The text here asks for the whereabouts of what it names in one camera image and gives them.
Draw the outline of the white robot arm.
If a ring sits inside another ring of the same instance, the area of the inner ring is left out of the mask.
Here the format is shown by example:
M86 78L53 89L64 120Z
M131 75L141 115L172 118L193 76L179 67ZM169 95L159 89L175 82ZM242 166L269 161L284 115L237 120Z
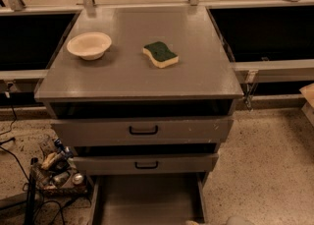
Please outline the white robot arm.
M208 224L200 224L192 220L187 220L184 225L208 225ZM231 216L228 218L225 225L255 225L255 224L243 217Z

